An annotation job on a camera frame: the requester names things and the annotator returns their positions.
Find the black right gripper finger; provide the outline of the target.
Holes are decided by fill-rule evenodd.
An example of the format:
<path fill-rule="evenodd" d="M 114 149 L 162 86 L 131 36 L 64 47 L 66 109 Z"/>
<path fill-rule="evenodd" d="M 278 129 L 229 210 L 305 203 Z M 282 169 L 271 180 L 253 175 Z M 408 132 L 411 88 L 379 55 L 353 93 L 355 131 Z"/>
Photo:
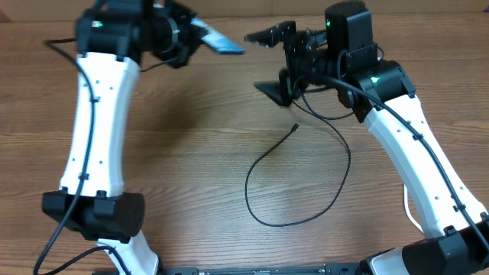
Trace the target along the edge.
<path fill-rule="evenodd" d="M 300 97 L 299 82 L 302 76 L 292 76 L 287 68 L 280 70 L 277 81 L 255 82 L 254 87 L 267 95 L 277 105 L 289 107 Z"/>
<path fill-rule="evenodd" d="M 244 41 L 258 44 L 262 47 L 275 47 L 278 43 L 284 42 L 289 36 L 295 33 L 296 22 L 284 21 L 263 31 L 245 35 Z"/>

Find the Samsung Galaxy smartphone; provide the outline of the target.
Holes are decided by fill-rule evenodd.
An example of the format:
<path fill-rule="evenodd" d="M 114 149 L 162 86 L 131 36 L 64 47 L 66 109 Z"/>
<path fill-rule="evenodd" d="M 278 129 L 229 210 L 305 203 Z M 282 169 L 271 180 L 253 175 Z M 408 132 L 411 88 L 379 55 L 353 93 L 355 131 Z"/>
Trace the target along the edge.
<path fill-rule="evenodd" d="M 245 52 L 245 49 L 230 40 L 224 34 L 217 31 L 199 18 L 193 18 L 191 21 L 193 26 L 202 28 L 205 31 L 205 35 L 201 38 L 201 41 L 212 48 L 218 54 L 229 55 L 241 55 Z"/>

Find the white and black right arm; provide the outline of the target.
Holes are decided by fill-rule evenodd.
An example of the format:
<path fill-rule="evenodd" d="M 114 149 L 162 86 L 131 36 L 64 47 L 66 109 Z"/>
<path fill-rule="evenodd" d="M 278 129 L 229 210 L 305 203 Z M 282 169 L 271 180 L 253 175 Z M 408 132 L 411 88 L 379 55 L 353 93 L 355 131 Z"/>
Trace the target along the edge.
<path fill-rule="evenodd" d="M 280 106 L 310 85 L 338 100 L 385 149 L 419 213 L 423 239 L 372 255 L 358 274 L 473 274 L 488 267 L 488 213 L 450 164 L 423 114 L 403 67 L 378 54 L 371 13 L 361 1 L 325 10 L 325 28 L 300 31 L 294 21 L 248 34 L 263 47 L 282 44 L 286 66 L 257 88 Z"/>

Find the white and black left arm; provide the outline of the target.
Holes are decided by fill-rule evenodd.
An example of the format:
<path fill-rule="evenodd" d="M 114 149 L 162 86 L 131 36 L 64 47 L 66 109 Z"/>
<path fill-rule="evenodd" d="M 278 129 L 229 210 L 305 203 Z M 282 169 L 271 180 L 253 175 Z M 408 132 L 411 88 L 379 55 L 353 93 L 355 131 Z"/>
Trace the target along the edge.
<path fill-rule="evenodd" d="M 124 190 L 121 157 L 142 55 L 185 66 L 204 35 L 195 16 L 173 1 L 98 1 L 75 23 L 73 139 L 60 186 L 44 193 L 42 209 L 59 228 L 77 231 L 107 252 L 118 274 L 164 272 L 142 231 L 144 197 Z"/>

